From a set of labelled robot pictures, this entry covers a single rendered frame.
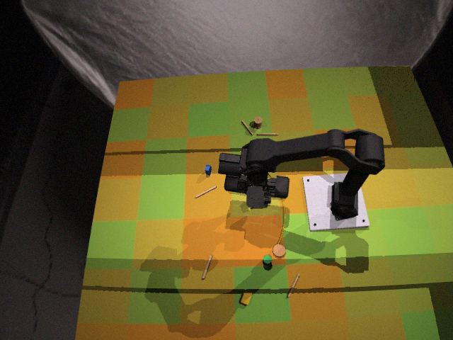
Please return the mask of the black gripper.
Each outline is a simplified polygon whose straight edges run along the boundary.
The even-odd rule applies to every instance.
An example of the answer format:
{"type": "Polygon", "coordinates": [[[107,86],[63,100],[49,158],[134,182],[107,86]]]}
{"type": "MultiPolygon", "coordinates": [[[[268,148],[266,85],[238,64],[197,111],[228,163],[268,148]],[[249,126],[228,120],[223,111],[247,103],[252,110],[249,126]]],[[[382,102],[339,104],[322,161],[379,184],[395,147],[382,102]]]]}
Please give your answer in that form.
{"type": "Polygon", "coordinates": [[[226,175],[225,182],[224,182],[224,189],[225,191],[231,191],[236,193],[245,193],[245,184],[249,183],[251,185],[259,185],[259,183],[263,183],[264,186],[266,185],[266,190],[268,193],[271,193],[272,198],[287,198],[289,192],[289,178],[286,176],[277,176],[277,178],[270,178],[268,177],[261,182],[254,182],[250,180],[248,176],[241,175],[241,176],[231,176],[226,175]]]}

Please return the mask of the dark brown cylinder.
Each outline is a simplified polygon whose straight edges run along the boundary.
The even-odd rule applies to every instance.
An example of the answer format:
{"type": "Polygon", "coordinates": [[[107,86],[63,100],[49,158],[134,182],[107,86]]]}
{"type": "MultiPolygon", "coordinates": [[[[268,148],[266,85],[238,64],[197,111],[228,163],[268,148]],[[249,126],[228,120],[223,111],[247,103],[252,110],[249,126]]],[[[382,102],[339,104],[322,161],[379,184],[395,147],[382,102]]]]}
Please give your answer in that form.
{"type": "Polygon", "coordinates": [[[259,129],[262,127],[262,121],[263,119],[261,117],[255,117],[254,119],[254,127],[259,129]]]}

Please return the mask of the round wooden button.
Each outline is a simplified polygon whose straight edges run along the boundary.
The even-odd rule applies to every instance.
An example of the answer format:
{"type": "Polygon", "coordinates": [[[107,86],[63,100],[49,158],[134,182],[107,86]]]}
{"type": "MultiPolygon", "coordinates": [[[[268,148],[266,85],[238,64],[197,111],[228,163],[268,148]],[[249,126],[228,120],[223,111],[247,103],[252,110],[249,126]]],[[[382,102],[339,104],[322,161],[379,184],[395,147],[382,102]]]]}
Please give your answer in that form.
{"type": "Polygon", "coordinates": [[[286,248],[285,246],[281,245],[281,244],[276,244],[274,247],[273,247],[273,254],[276,256],[276,257],[283,257],[286,253],[286,248]]]}

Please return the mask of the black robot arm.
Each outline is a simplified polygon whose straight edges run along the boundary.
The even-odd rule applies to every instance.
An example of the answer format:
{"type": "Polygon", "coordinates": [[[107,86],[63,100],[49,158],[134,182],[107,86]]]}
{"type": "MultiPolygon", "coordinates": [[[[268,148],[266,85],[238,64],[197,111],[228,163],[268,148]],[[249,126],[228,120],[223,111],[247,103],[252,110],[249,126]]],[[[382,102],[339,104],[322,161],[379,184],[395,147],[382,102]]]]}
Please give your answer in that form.
{"type": "MultiPolygon", "coordinates": [[[[264,181],[268,172],[276,172],[283,162],[330,156],[349,168],[343,182],[331,189],[331,210],[337,220],[358,215],[358,191],[369,175],[385,167],[383,138],[365,130],[332,129],[327,133],[283,141],[258,138],[244,145],[239,154],[221,153],[218,174],[248,176],[254,182],[264,181]],[[345,149],[345,140],[353,139],[355,156],[345,149]]],[[[267,207],[271,193],[266,185],[245,184],[246,204],[250,208],[267,207]],[[264,203],[265,202],[265,203],[264,203]]]]}

